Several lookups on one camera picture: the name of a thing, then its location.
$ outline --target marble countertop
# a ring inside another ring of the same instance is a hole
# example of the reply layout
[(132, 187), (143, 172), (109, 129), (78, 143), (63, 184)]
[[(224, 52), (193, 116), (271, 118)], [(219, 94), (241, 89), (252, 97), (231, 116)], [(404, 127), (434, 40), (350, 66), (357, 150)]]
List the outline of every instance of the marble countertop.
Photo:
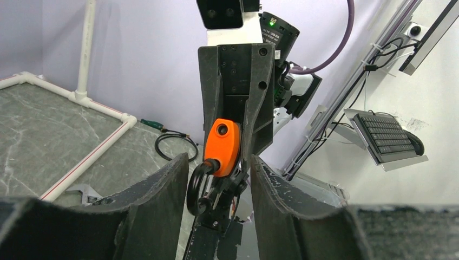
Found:
[[(5, 196), (40, 196), (121, 125), (119, 120), (29, 84), (0, 90), (0, 110), (0, 194)], [(108, 196), (154, 174), (167, 163), (154, 150), (160, 134), (137, 123), (75, 183), (89, 184)], [(160, 148), (170, 157), (194, 153), (181, 139), (167, 139)], [(201, 161), (202, 146), (199, 153), (190, 163), (190, 172)], [(80, 202), (77, 194), (62, 194), (55, 201), (62, 206)], [(184, 210), (177, 259), (184, 253), (192, 222)]]

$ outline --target black cable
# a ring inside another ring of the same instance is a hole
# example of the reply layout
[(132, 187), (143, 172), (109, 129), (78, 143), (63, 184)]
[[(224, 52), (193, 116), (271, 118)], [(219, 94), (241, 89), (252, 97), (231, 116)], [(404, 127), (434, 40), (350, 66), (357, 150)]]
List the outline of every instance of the black cable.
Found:
[(395, 116), (393, 116), (393, 115), (391, 115), (391, 114), (389, 114), (389, 113), (385, 113), (385, 112), (376, 112), (376, 114), (388, 115), (388, 116), (390, 116), (390, 117), (392, 117), (392, 118), (395, 119)]
[(168, 139), (168, 138), (180, 138), (182, 140), (185, 140), (187, 141), (188, 143), (190, 143), (193, 148), (194, 148), (194, 151), (195, 151), (195, 154), (193, 157), (191, 157), (188, 161), (191, 163), (192, 161), (194, 161), (197, 157), (198, 157), (198, 146), (196, 145), (195, 142), (193, 142), (193, 140), (191, 140), (191, 138), (187, 135), (187, 134), (184, 134), (184, 133), (180, 133), (178, 131), (174, 131), (174, 130), (168, 130), (166, 128), (163, 128), (161, 130), (162, 133), (166, 133), (166, 134), (163, 134), (163, 135), (160, 135), (156, 141), (155, 141), (155, 151), (159, 154), (159, 156), (163, 157), (164, 159), (170, 161), (172, 160), (171, 157), (165, 155), (160, 149), (159, 149), (159, 143), (162, 141), (162, 140), (165, 140), (165, 139)]
[(350, 129), (354, 129), (351, 125), (349, 125), (348, 123), (338, 123), (338, 122), (331, 122), (332, 124), (339, 124), (339, 125), (343, 125), (347, 128), (350, 128)]
[[(407, 44), (407, 45), (405, 45), (405, 46), (401, 46), (401, 45), (403, 44), (403, 39), (400, 38), (400, 37), (398, 37), (398, 38), (395, 38), (395, 39), (389, 41), (388, 43), (386, 43), (386, 44), (382, 47), (382, 49), (387, 48), (387, 47), (388, 47), (390, 44), (392, 44), (394, 41), (401, 41), (401, 43), (398, 45), (398, 48), (396, 48), (395, 50), (392, 50), (392, 51), (390, 51), (390, 52), (388, 52), (388, 53), (385, 53), (385, 54), (377, 54), (377, 55), (373, 56), (373, 57), (371, 58), (371, 60), (370, 60), (370, 64), (374, 64), (377, 57), (388, 56), (388, 55), (390, 55), (390, 54), (394, 54), (394, 55), (392, 55), (392, 56), (388, 59), (387, 63), (389, 63), (389, 62), (393, 59), (393, 57), (396, 55), (396, 53), (397, 53), (399, 50), (406, 49), (406, 48), (413, 47), (413, 46), (418, 46), (418, 43), (412, 43), (412, 44)], [(348, 96), (348, 95), (352, 92), (352, 90), (354, 89), (354, 87), (357, 85), (357, 83), (360, 81), (360, 79), (362, 79), (362, 77), (365, 75), (365, 73), (370, 73), (370, 71), (362, 71), (362, 72), (360, 73), (360, 75), (357, 77), (357, 79), (354, 81), (354, 83), (352, 84), (352, 86), (351, 86), (351, 87), (349, 88), (349, 90), (347, 91), (346, 96)], [(359, 92), (357, 93), (356, 98), (354, 99), (354, 101), (352, 102), (352, 104), (349, 106), (349, 108), (351, 108), (351, 107), (357, 102), (357, 99), (359, 98), (360, 94), (362, 93), (362, 91), (363, 91), (363, 89), (364, 89), (364, 87), (365, 87), (366, 78), (367, 78), (367, 77), (365, 77), (365, 80), (363, 81), (362, 86), (361, 86)], [(340, 101), (340, 104), (337, 106), (337, 108), (335, 108), (335, 111), (333, 112), (332, 116), (336, 113), (336, 110), (343, 104), (343, 102), (344, 102), (344, 99), (342, 99), (342, 100)], [(338, 127), (338, 125), (341, 123), (341, 120), (343, 119), (344, 115), (345, 115), (345, 114), (341, 115), (341, 117), (339, 118), (339, 120), (337, 121), (337, 123), (335, 124), (335, 126), (332, 128), (331, 132), (330, 132), (326, 137), (330, 137), (330, 136), (331, 136), (331, 134), (335, 131), (335, 129), (336, 129), (336, 128)], [(306, 159), (309, 158), (309, 156), (311, 156), (315, 151), (319, 150), (319, 149), (325, 144), (325, 142), (326, 142), (327, 140), (328, 140), (328, 139), (323, 140), (321, 144), (319, 144), (320, 142), (318, 142), (318, 143), (316, 144), (316, 146), (313, 148), (313, 150), (311, 151), (311, 153), (308, 154), (308, 156), (306, 157)], [(303, 150), (303, 151), (300, 153), (300, 155), (298, 156), (297, 160), (296, 160), (294, 163), (297, 164), (297, 163), (300, 161), (300, 158), (303, 157), (305, 153), (306, 153), (306, 149)]]
[(280, 77), (280, 82), (283, 85), (285, 82), (285, 77), (287, 77), (288, 72), (290, 71), (290, 63), (288, 61), (284, 61), (285, 65), (285, 71), (282, 73), (282, 76)]

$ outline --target orange handle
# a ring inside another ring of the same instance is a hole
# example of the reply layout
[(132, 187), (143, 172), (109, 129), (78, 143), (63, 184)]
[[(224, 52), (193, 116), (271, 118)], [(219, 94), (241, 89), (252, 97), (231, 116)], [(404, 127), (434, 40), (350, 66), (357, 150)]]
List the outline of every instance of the orange handle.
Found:
[(216, 159), (220, 168), (216, 177), (225, 177), (231, 173), (237, 163), (240, 147), (239, 125), (231, 120), (217, 119), (207, 137), (204, 159)]

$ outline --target black coiled cable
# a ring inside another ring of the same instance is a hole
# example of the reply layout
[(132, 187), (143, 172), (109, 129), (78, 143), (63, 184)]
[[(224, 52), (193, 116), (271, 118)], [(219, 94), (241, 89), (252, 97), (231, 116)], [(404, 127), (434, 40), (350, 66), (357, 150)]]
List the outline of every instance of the black coiled cable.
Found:
[(155, 151), (159, 154), (159, 156), (163, 157), (164, 159), (170, 161), (172, 160), (171, 157), (165, 155), (160, 149), (159, 149), (159, 143), (162, 141), (162, 140), (165, 140), (165, 139), (168, 139), (168, 138), (180, 138), (180, 139), (183, 139), (185, 141), (187, 141), (188, 143), (190, 143), (193, 148), (194, 148), (194, 156), (191, 157), (188, 161), (191, 163), (192, 161), (194, 161), (197, 157), (198, 157), (198, 146), (196, 145), (196, 143), (191, 140), (191, 138), (189, 137), (189, 135), (187, 134), (184, 134), (184, 133), (180, 133), (178, 131), (174, 131), (174, 130), (169, 130), (169, 129), (166, 129), (166, 128), (163, 128), (161, 130), (162, 133), (166, 133), (166, 134), (163, 134), (163, 135), (160, 135), (156, 141), (155, 141)]

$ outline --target keyboard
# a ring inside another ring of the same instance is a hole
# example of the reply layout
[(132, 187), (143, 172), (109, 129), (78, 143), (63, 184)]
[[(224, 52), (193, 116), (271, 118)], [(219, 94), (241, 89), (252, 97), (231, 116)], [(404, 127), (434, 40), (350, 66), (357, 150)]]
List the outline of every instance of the keyboard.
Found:
[(353, 119), (380, 163), (417, 156), (410, 139), (395, 118), (357, 114)]

